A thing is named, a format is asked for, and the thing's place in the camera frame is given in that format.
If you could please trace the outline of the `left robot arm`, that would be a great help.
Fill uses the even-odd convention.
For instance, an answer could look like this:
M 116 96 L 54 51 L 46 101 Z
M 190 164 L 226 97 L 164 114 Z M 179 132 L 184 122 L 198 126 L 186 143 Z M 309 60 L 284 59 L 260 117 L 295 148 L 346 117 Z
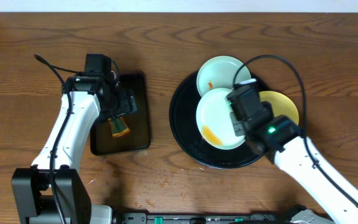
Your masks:
M 79 169 L 86 139 L 98 119 L 137 111 L 133 90 L 104 78 L 70 77 L 63 83 L 58 118 L 29 168 L 11 184 L 21 223 L 115 223 L 108 205 L 91 203 Z

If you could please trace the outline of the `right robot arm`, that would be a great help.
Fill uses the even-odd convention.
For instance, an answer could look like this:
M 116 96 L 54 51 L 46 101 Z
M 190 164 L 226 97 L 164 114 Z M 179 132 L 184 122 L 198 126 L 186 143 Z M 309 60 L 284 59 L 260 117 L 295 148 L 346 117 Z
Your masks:
M 358 190 L 317 150 L 305 130 L 269 103 L 229 102 L 247 143 L 295 179 L 335 223 L 358 223 Z

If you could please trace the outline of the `yellow plate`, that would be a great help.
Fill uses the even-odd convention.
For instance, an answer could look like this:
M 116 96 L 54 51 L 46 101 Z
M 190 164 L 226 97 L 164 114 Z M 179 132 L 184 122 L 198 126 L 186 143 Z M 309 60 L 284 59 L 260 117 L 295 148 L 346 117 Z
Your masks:
M 271 104 L 275 117 L 285 115 L 296 125 L 299 124 L 298 109 L 289 97 L 277 91 L 261 91 L 259 96 L 260 101 L 267 101 Z

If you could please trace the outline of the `green orange sponge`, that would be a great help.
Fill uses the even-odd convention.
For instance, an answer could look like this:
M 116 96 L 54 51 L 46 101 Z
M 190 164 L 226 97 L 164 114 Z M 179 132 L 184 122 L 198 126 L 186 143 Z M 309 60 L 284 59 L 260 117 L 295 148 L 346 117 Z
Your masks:
M 108 121 L 111 127 L 112 137 L 119 138 L 130 133 L 130 129 L 123 117 L 109 118 Z

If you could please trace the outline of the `light blue plate bottom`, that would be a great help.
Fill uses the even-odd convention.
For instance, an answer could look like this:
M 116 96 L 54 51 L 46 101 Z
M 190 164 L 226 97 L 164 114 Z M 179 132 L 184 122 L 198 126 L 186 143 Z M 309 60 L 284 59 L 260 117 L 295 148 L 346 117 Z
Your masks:
M 245 142 L 236 136 L 231 119 L 231 103 L 227 95 L 232 90 L 216 88 L 203 95 L 196 109 L 196 125 L 202 138 L 220 150 L 231 150 Z

